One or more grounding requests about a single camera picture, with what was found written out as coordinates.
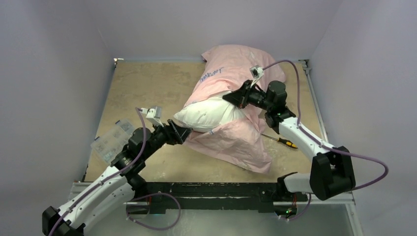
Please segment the white pillow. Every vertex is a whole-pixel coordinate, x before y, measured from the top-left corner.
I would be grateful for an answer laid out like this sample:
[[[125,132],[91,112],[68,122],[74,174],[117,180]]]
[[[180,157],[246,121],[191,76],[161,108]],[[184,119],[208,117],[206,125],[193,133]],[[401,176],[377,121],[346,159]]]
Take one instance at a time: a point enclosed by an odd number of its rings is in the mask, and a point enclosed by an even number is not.
[[[179,112],[174,118],[184,127],[193,131],[206,133],[221,125],[245,117],[243,111],[222,98],[226,93],[220,93],[203,101],[193,101]]]

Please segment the pink pillow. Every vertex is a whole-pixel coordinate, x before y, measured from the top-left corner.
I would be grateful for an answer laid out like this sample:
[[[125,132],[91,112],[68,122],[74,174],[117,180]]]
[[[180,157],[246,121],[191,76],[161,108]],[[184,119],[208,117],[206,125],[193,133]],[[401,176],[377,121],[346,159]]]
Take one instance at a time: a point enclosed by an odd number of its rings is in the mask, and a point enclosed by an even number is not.
[[[206,61],[205,70],[197,81],[183,108],[193,101],[199,102],[220,93],[230,93],[251,80],[250,68],[259,65],[267,71],[257,82],[266,90],[271,81],[286,80],[284,71],[275,65],[274,58],[267,52],[243,45],[220,45],[202,54]],[[272,158],[266,151],[262,133],[266,122],[260,117],[262,110],[253,105],[243,109],[245,117],[221,125],[209,132],[192,131],[186,145],[210,157],[234,164],[243,169],[266,174]]]

